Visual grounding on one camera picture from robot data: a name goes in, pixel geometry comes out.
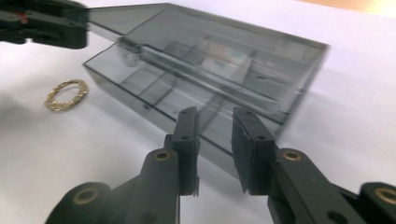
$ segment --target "gold chain bracelet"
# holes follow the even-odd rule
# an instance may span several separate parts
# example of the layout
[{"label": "gold chain bracelet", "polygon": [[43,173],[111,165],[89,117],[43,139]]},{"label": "gold chain bracelet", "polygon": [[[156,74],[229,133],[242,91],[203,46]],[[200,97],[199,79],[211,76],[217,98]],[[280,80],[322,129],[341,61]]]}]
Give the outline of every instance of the gold chain bracelet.
[{"label": "gold chain bracelet", "polygon": [[[54,100],[55,95],[64,87],[71,85],[71,84],[78,84],[79,87],[79,91],[77,96],[75,96],[72,100],[67,101],[65,103],[58,103]],[[85,95],[88,93],[88,86],[87,84],[81,80],[81,79],[72,79],[72,80],[68,80],[64,83],[59,84],[58,86],[56,86],[54,89],[52,89],[52,91],[49,93],[49,96],[47,97],[47,101],[45,102],[45,105],[54,111],[60,111],[60,110],[64,110],[66,108],[69,108],[75,104],[77,104],[78,102],[80,102]]]}]

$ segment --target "white background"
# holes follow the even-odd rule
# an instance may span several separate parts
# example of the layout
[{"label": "white background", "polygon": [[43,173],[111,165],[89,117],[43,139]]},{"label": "white background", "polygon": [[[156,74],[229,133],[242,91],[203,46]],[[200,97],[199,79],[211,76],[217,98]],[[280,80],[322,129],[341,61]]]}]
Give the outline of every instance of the white background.
[{"label": "white background", "polygon": [[[157,1],[82,1],[88,7]],[[334,184],[396,185],[396,20],[291,0],[172,1],[332,46],[278,144],[307,154]],[[0,223],[43,223],[71,188],[114,188],[140,172],[165,133],[100,90],[82,64],[110,46],[90,34],[85,49],[0,43]],[[90,92],[52,113],[50,90],[72,78]],[[182,197],[181,223],[271,223],[266,198],[199,159],[200,196]]]}]

